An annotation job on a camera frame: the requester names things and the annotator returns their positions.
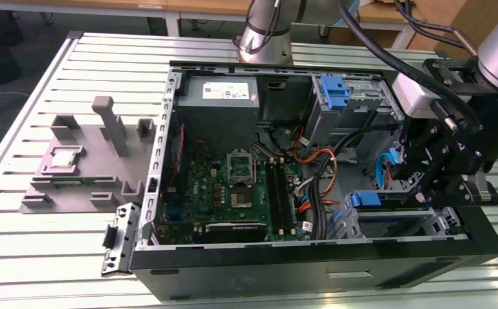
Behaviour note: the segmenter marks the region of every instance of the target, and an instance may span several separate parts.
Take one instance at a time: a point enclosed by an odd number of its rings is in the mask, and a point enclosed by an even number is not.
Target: metal rail table
[[[386,68],[362,48],[294,44],[304,66]],[[397,51],[405,61],[435,57]],[[230,41],[84,33],[66,40],[0,143],[0,306],[102,308],[159,304],[134,276],[100,278],[103,231],[114,214],[18,213],[20,199],[47,148],[56,114],[100,124],[95,95],[112,95],[124,123],[160,121],[168,61],[236,61]],[[498,163],[487,176],[498,188]],[[483,207],[498,233],[498,206]],[[283,295],[163,303],[192,308],[498,308],[498,259],[454,270],[411,289]]]

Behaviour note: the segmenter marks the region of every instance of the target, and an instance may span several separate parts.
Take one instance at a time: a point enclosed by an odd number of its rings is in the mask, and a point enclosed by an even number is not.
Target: wooden table
[[[0,0],[0,10],[160,17],[168,36],[179,37],[180,19],[244,21],[248,4],[250,0]],[[422,18],[417,9],[414,14]],[[393,5],[366,5],[359,15],[365,29],[399,31],[393,48],[406,49],[415,31]]]
[[[166,12],[168,33],[174,33],[175,29],[179,31],[180,19],[244,21],[248,4],[250,0],[168,0]],[[413,10],[413,15],[418,19],[425,19],[417,8]],[[415,35],[415,31],[393,4],[375,2],[361,7],[359,24],[363,29],[399,31],[391,46],[395,49],[406,49]]]

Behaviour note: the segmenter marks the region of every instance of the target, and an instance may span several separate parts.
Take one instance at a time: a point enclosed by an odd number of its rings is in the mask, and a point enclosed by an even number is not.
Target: black cable bundle
[[[461,116],[465,118],[466,124],[463,126],[469,133],[479,131],[479,119],[465,103],[463,99],[439,82],[437,79],[430,77],[427,74],[415,69],[411,65],[405,63],[399,58],[397,58],[391,53],[389,53],[377,42],[367,36],[362,27],[358,25],[354,17],[351,16],[348,9],[346,8],[344,1],[339,1],[339,12],[342,18],[348,26],[350,31],[363,42],[369,51],[379,58],[395,71],[402,73],[410,79],[413,79],[418,84],[427,88],[433,93],[435,93],[441,98],[441,103],[450,105]]]
[[[327,238],[327,213],[326,207],[320,200],[319,193],[319,176],[314,175],[312,182],[308,187],[308,198],[311,204],[312,212],[312,229],[311,229],[311,239],[312,240],[324,240]]]
[[[465,48],[465,46],[461,44],[461,42],[458,42],[458,41],[455,41],[455,40],[453,40],[447,37],[442,37],[442,36],[439,36],[434,33],[430,33],[426,30],[423,30],[421,27],[429,28],[429,29],[433,29],[433,30],[438,30],[438,31],[443,31],[443,32],[449,32],[449,33],[455,32],[454,28],[451,28],[450,26],[442,26],[439,24],[426,23],[426,22],[415,19],[413,17],[413,14],[411,14],[411,3],[410,3],[409,0],[405,0],[405,8],[402,6],[401,0],[394,0],[394,2],[395,2],[395,6],[398,7],[398,11],[401,12],[402,16],[407,19],[407,22],[410,23],[410,26],[415,30],[417,33],[419,33],[425,37],[427,37],[433,40],[437,40],[439,42],[443,42],[443,43],[446,43],[451,46]]]

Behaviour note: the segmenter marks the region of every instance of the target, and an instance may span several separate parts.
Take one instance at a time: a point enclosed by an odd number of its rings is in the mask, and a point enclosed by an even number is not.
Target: sticker
[[[160,10],[163,7],[160,5],[138,5],[139,8],[156,8]]]
[[[304,230],[306,232],[311,232],[311,228],[312,228],[314,224],[311,222],[302,222],[302,230]]]
[[[304,139],[303,136],[300,136],[299,142],[300,142],[300,144],[303,144],[306,147],[307,147],[308,144],[310,144],[310,141],[308,141],[307,139]]]
[[[206,82],[203,99],[247,100],[248,84],[246,82]]]

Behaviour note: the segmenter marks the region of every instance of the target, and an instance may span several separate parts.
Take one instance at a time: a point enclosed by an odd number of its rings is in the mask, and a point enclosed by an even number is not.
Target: screw
[[[425,198],[425,195],[419,192],[417,193],[415,195],[415,199],[419,203],[425,203],[427,201],[427,199]]]
[[[458,129],[458,126],[457,126],[457,123],[454,122],[454,120],[451,118],[446,118],[446,120],[443,121],[449,127],[449,129],[455,132],[457,129]]]

